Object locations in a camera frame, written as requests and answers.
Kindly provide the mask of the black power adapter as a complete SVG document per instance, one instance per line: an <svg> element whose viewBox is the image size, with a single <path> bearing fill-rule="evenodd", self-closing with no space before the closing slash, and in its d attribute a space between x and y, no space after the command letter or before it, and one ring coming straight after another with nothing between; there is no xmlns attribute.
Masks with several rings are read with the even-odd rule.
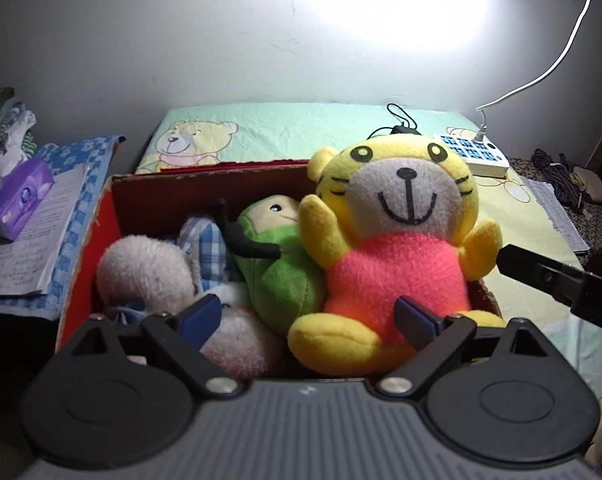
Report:
<svg viewBox="0 0 602 480"><path fill-rule="evenodd" d="M417 136L420 136L420 132L412 127L407 127L407 126L402 126L402 125L396 125L393 126L390 130L391 134L417 134Z"/></svg>

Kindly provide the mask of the baby print blanket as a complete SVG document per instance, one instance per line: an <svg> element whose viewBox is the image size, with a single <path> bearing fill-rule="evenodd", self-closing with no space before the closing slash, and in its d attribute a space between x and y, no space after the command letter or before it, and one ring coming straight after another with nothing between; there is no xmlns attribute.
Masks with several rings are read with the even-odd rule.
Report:
<svg viewBox="0 0 602 480"><path fill-rule="evenodd" d="M323 146L345 148L394 118L382 105L239 103L173 108L145 144L135 171L154 174L219 162L308 159ZM538 200L540 179L512 162L502 180L481 177L480 214L499 222L506 243L569 266L578 264L569 241ZM576 318L561 304L498 271L485 284L505 318L533 321L602 401L602 329Z"/></svg>

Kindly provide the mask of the beige cloth bundle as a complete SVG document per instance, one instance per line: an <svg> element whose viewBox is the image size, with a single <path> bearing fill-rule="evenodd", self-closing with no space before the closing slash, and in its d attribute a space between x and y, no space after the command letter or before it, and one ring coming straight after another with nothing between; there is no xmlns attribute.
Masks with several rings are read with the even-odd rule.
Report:
<svg viewBox="0 0 602 480"><path fill-rule="evenodd" d="M595 204L602 205L602 181L593 171L575 166L573 174L578 179L578 185Z"/></svg>

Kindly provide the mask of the notebook beside box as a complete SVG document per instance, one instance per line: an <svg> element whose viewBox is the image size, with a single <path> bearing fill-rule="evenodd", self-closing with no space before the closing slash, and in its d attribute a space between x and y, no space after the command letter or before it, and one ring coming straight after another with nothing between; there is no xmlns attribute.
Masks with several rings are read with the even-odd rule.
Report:
<svg viewBox="0 0 602 480"><path fill-rule="evenodd" d="M46 293L88 168L85 162L57 174L16 240L0 245L0 296Z"/></svg>

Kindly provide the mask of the dark striped cloth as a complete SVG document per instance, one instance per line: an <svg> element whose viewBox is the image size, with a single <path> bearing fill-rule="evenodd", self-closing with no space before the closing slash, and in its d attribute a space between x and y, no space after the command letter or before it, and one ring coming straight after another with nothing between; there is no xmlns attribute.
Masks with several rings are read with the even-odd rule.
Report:
<svg viewBox="0 0 602 480"><path fill-rule="evenodd" d="M560 162L540 148L536 148L531 157L532 165L543 174L552 186L556 199L565 207L578 214L584 207L584 191L574 182L572 172L566 166L566 158Z"/></svg>

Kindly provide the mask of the yellow tiger plush toy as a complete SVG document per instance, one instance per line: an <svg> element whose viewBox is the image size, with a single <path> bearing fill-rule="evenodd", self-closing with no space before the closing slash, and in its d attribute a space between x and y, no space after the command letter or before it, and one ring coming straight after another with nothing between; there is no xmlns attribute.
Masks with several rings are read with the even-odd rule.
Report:
<svg viewBox="0 0 602 480"><path fill-rule="evenodd" d="M405 362L416 349L394 323L402 296L441 318L504 326L470 304L467 285L494 269L502 231L478 218L471 170L451 148L415 134L378 136L321 148L307 175L316 188L299 206L300 240L325 272L327 298L290 327L302 365L362 377Z"/></svg>

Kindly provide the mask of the white plush sheep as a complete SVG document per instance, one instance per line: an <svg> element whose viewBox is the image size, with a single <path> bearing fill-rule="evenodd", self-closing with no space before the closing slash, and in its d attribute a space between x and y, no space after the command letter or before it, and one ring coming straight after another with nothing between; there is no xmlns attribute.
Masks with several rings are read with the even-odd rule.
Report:
<svg viewBox="0 0 602 480"><path fill-rule="evenodd" d="M191 217L176 240L130 235L111 244L96 271L100 299L138 315L176 314L207 294L224 307L246 304L220 229L208 217Z"/></svg>
<svg viewBox="0 0 602 480"><path fill-rule="evenodd" d="M222 315L201 354L237 380L273 372L283 355L283 342L250 307L247 286L229 282L208 292L221 300Z"/></svg>

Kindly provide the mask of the blue floral cloth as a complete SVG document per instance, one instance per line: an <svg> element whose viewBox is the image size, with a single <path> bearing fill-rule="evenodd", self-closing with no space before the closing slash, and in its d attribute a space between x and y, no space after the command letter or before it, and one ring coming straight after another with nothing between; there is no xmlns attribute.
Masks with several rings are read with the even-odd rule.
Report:
<svg viewBox="0 0 602 480"><path fill-rule="evenodd" d="M88 166L88 174L62 239L46 293L29 297L0 297L1 314L45 318L47 321L60 318L69 298L74 271L78 267L84 239L100 200L111 159L125 140L124 136L111 134L65 145L46 143L38 148L36 157L44 160L55 176L82 164Z"/></svg>

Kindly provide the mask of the purple tissue pack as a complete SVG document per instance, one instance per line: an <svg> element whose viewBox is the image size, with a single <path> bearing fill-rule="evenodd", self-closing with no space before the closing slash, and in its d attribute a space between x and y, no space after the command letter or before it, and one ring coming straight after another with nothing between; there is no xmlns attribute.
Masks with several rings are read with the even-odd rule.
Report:
<svg viewBox="0 0 602 480"><path fill-rule="evenodd" d="M54 184L44 160L30 158L0 177L0 237L16 240Z"/></svg>

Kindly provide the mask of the open paper notebook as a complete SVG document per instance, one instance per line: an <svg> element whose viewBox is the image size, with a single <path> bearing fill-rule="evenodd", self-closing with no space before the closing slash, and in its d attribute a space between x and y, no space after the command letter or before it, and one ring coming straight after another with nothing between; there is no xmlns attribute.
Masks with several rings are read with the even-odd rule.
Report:
<svg viewBox="0 0 602 480"><path fill-rule="evenodd" d="M574 254L587 254L589 244L586 243L566 210L560 204L550 183L523 178L525 185L534 194L536 200L544 208L554 228L563 236Z"/></svg>

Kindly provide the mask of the green plush toy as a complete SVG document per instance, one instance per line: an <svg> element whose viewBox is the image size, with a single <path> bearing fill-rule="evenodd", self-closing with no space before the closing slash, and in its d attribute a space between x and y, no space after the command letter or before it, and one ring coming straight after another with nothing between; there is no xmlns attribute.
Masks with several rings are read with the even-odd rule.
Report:
<svg viewBox="0 0 602 480"><path fill-rule="evenodd" d="M263 198L234 221L228 219L224 200L212 209L253 310L283 336L297 318L322 310L326 295L324 272L301 243L298 212L299 202L286 195Z"/></svg>

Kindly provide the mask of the white power strip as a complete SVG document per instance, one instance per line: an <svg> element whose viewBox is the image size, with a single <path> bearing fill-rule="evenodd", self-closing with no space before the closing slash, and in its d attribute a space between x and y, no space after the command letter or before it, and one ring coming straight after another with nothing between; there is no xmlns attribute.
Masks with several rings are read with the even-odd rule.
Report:
<svg viewBox="0 0 602 480"><path fill-rule="evenodd" d="M500 149L487 139L475 141L462 136L432 136L444 148L456 153L476 177L505 179L509 162Z"/></svg>

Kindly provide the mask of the red cardboard box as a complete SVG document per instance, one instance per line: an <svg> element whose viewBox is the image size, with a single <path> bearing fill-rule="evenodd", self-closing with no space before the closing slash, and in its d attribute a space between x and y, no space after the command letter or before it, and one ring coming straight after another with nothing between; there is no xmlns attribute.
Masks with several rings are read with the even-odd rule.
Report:
<svg viewBox="0 0 602 480"><path fill-rule="evenodd" d="M261 198L283 194L301 200L313 191L302 160L222 164L182 174L129 174L108 179L84 237L56 348L61 349L88 315L103 307L96 289L97 263L119 238L174 238L188 218L210 214L218 198L225 200L229 214L236 217Z"/></svg>

